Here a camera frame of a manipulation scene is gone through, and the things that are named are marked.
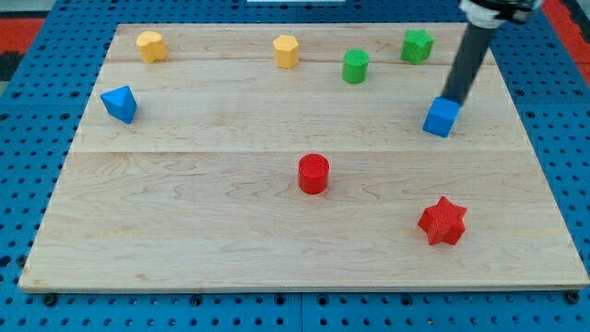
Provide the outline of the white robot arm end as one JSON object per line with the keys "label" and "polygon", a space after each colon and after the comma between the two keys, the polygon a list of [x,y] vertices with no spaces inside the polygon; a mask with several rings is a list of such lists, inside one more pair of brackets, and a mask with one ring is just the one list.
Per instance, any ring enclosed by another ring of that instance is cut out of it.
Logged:
{"label": "white robot arm end", "polygon": [[525,24],[544,0],[460,0],[459,9],[469,23],[482,29],[497,29],[505,22]]}

